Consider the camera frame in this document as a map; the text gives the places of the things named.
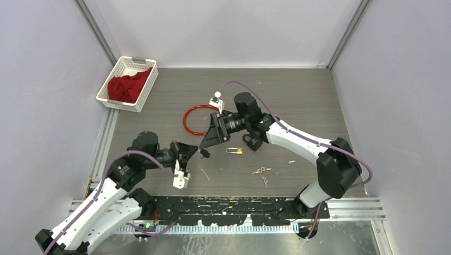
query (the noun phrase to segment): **gray tabletop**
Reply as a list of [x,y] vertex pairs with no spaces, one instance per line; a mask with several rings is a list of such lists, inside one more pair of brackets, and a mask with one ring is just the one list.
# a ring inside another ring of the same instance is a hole
[[[335,84],[326,69],[159,69],[159,76],[141,113],[121,111],[108,158],[126,150],[140,132],[153,131],[160,147],[172,140],[199,145],[202,137],[189,134],[182,125],[187,109],[208,104],[210,97],[229,80],[250,85],[282,120],[312,135],[349,140]],[[225,109],[236,111],[233,97],[246,91],[240,85],[223,90]],[[210,109],[192,112],[187,120],[195,131],[206,131]],[[196,154],[188,163],[192,174],[187,189],[172,187],[172,178],[158,169],[148,170],[136,187],[150,194],[201,196],[296,196],[317,179],[315,167],[295,153],[271,144],[257,152],[246,147],[241,137],[232,135],[230,142],[208,148],[211,157]],[[227,147],[243,147],[242,155],[227,154]],[[252,174],[260,167],[268,180]],[[362,188],[349,190],[346,196],[363,197]]]

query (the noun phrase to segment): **red towel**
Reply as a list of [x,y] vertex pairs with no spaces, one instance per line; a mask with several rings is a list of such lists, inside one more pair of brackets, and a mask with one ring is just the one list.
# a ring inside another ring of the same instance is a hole
[[134,104],[151,73],[152,67],[133,76],[113,77],[108,83],[108,95],[111,100]]

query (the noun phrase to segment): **white connector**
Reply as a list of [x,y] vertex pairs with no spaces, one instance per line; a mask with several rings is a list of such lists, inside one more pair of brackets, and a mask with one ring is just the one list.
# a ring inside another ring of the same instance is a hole
[[222,110],[224,109],[224,102],[220,100],[221,93],[219,91],[216,91],[214,93],[214,97],[210,98],[210,105],[214,106],[219,109],[219,113],[222,113]]
[[191,177],[191,174],[188,173],[187,176],[184,176],[184,172],[180,170],[180,164],[179,160],[176,160],[176,167],[174,169],[174,174],[177,175],[174,177],[174,180],[172,181],[172,186],[176,187],[177,189],[183,189],[188,187],[188,181]]

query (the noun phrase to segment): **red o-ring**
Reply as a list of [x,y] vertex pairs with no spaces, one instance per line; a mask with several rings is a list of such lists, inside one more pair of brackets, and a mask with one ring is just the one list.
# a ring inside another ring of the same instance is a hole
[[188,117],[188,115],[192,111],[194,111],[196,109],[200,109],[200,108],[209,108],[209,109],[213,109],[213,110],[219,111],[218,108],[216,108],[214,106],[211,106],[211,105],[196,105],[193,108],[187,110],[185,115],[183,116],[183,126],[185,127],[186,131],[188,131],[188,133],[190,133],[190,134],[194,134],[194,135],[206,135],[207,134],[207,132],[195,132],[195,131],[189,129],[189,127],[186,125],[186,118]]

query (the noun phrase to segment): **padlock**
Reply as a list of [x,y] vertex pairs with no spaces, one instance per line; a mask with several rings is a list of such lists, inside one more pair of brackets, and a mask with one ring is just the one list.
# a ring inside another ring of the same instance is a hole
[[263,144],[263,141],[252,138],[249,134],[243,135],[243,141],[253,151],[257,151],[260,148],[260,146]]

